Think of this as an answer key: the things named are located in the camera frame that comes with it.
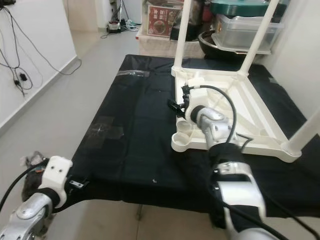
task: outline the green lid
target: green lid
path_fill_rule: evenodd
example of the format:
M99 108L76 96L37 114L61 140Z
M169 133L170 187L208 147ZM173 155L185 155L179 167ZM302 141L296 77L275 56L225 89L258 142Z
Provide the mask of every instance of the green lid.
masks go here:
M213 14L241 17L263 17L269 2L264 0L211 0Z

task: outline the black cloth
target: black cloth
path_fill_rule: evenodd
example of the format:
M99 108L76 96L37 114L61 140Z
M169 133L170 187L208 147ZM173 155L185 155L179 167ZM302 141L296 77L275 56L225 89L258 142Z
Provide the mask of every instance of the black cloth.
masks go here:
M206 151L171 148L175 113L172 58L127 55L120 68L150 72L148 77L118 75L73 157L69 179L88 183L70 190L61 211L90 199L209 213L205 191L210 171ZM185 59L186 68L236 71L241 63ZM252 65L249 79L289 138L306 121L286 91L272 83L262 65ZM320 216L320 138L314 137L294 163L276 157L245 155L259 186L296 216ZM266 199L267 215L284 217Z

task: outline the floor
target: floor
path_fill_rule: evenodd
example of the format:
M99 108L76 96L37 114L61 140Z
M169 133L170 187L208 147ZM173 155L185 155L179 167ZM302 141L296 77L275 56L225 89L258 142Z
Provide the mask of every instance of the floor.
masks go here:
M82 67L62 76L0 138L0 187L5 175L22 171L19 159L37 150L46 156L72 158L96 111L104 99L126 54L138 54L135 32L123 32L100 39L93 34L78 38L73 32ZM0 216L0 228L13 206L20 204L22 182L10 194ZM48 240L223 240L224 233L213 229L207 214L144 206L141 221L136 204L92 200L59 213Z

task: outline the transparent plastic container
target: transparent plastic container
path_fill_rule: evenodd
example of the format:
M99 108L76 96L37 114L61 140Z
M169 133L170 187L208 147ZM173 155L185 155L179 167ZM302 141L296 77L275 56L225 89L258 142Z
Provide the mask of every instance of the transparent plastic container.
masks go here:
M263 17L243 16L230 19L225 15L217 14L213 41L221 48L248 51L262 20ZM258 52L270 53L273 43L283 28L283 23L270 23Z

